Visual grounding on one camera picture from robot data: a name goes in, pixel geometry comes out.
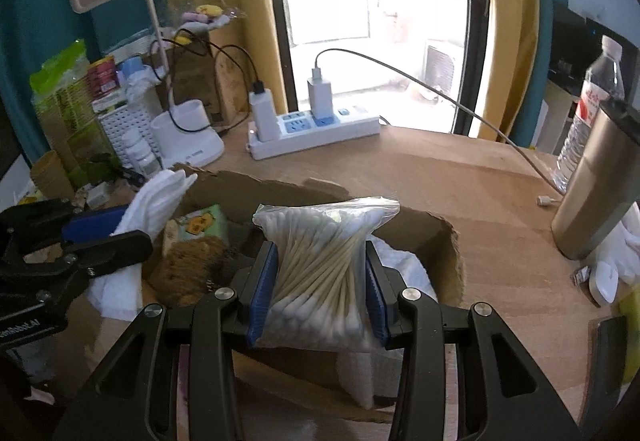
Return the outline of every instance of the screw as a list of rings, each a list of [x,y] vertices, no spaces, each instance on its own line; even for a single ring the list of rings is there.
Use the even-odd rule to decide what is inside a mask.
[[[474,305],[474,311],[480,316],[489,316],[494,311],[494,309],[489,304],[478,302],[476,305]]]
[[[38,302],[46,302],[50,298],[51,293],[49,293],[49,291],[44,291],[44,289],[41,289],[36,293],[36,299],[38,300]]]
[[[220,287],[214,293],[218,300],[229,300],[234,295],[234,290],[230,287]]]
[[[408,287],[402,290],[402,298],[405,300],[417,300],[420,298],[420,290],[415,287]]]
[[[162,312],[162,306],[160,304],[149,304],[145,307],[145,316],[147,318],[156,318]]]

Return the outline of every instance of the wooden desk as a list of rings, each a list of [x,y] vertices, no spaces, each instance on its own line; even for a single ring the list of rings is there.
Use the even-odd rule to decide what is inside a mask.
[[[588,379],[589,324],[609,315],[575,288],[577,268],[554,245],[554,193],[511,147],[495,142],[384,126],[380,136],[254,161],[246,127],[225,137],[208,169],[302,183],[326,179],[354,197],[396,196],[404,206],[441,215],[460,234],[463,305],[491,303],[578,417]],[[551,164],[551,156],[537,154]]]

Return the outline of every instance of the power strip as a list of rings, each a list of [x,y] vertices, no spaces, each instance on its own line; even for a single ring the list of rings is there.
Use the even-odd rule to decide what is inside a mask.
[[[310,110],[290,112],[277,117],[280,137],[262,142],[255,123],[249,124],[249,152],[254,159],[289,154],[307,148],[337,143],[380,133],[378,114],[359,105],[346,106],[332,117],[316,119]]]

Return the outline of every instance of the red and white label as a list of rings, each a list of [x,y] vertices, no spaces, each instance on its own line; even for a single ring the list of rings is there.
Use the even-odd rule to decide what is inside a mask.
[[[589,128],[593,125],[598,113],[600,103],[609,98],[609,93],[601,87],[591,82],[585,81],[582,84],[582,92],[578,108],[575,109],[575,117],[580,118]]]

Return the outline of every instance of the bag of cotton swabs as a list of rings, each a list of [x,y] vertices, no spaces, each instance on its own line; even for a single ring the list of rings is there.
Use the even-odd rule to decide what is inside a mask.
[[[278,248],[279,269],[260,343],[368,351],[365,237],[399,212],[369,197],[318,206],[262,206],[254,223]]]

